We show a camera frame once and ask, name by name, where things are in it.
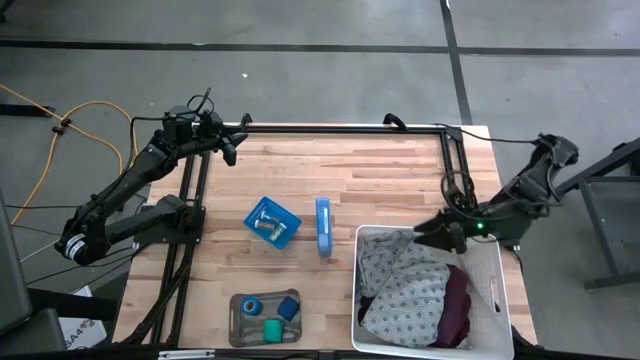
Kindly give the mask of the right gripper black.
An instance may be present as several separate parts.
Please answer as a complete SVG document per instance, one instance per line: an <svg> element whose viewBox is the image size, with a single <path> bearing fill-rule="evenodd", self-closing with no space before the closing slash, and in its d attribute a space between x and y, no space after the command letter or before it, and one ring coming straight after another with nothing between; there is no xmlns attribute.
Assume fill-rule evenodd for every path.
<svg viewBox="0 0 640 360"><path fill-rule="evenodd" d="M414 242L425 246L449 246L450 240L447 234L437 233L446 231L450 235L457 253L467 251L467 240L479 244L497 242L491 233L491 223L484 218L469 215L454 207L445 207L433 218L413 227L419 234Z"/></svg>

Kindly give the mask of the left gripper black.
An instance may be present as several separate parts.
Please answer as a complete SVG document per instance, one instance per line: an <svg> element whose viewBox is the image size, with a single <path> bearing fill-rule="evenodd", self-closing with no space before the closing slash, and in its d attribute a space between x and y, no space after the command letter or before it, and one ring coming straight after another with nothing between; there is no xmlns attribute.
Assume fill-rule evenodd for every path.
<svg viewBox="0 0 640 360"><path fill-rule="evenodd" d="M216 112L202 112L198 134L209 142L214 152L221 151L228 166L237 162L237 146L248 138L248 133L236 131L224 125Z"/></svg>

